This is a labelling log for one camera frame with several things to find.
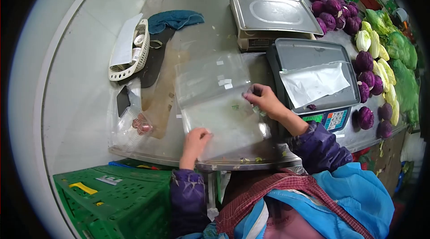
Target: person's left hand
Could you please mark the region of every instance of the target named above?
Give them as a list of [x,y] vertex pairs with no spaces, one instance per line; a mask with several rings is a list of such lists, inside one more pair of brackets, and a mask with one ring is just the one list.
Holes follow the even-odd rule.
[[197,157],[203,152],[212,134],[205,128],[192,129],[184,141],[184,150],[179,161],[179,169],[194,169]]

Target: black cutting board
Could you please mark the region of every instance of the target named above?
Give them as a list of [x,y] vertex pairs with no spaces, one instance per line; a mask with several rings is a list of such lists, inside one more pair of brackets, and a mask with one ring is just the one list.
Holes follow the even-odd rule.
[[127,77],[126,79],[119,80],[118,84],[125,85],[135,78],[140,78],[140,84],[142,85],[142,88],[152,86],[157,80],[161,65],[163,64],[166,43],[173,37],[174,34],[175,30],[168,27],[158,34],[150,34],[149,37],[151,40],[159,40],[163,43],[163,45],[160,48],[157,48],[159,46],[158,43],[150,42],[150,45],[156,47],[157,49],[149,48],[148,58],[143,69]]

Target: purple sleeve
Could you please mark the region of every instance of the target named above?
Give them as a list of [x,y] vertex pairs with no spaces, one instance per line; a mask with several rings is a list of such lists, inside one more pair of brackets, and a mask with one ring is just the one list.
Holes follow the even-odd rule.
[[333,172],[338,167],[352,162],[352,155],[346,147],[336,143],[336,135],[323,125],[309,121],[308,130],[290,138],[287,144],[295,155],[302,159],[303,168],[309,174],[323,171]]
[[207,217],[206,187],[201,174],[187,169],[173,170],[170,199],[172,238],[202,232],[210,223]]

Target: white plastic basket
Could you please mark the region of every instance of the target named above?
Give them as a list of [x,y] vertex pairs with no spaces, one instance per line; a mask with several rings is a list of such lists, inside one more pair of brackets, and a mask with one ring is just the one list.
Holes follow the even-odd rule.
[[148,58],[149,53],[149,32],[148,32],[148,20],[142,19],[136,26],[135,36],[144,35],[142,48],[137,56],[139,60],[132,60],[131,64],[120,64],[114,65],[108,69],[109,80],[118,81],[129,77],[130,75],[143,69]]

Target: red checkered scarf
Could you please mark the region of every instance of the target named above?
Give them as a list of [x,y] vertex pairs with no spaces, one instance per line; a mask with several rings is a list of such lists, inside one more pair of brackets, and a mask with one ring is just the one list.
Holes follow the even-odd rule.
[[325,191],[316,183],[315,178],[310,175],[298,175],[287,169],[285,173],[274,174],[254,185],[245,193],[225,206],[215,218],[218,234],[225,232],[229,238],[234,238],[234,227],[251,212],[254,205],[272,189],[295,189],[302,190],[314,197],[322,205],[336,213],[343,221],[351,226],[354,231],[361,234],[365,239],[373,239],[369,231],[355,218],[348,214],[345,209],[337,205]]

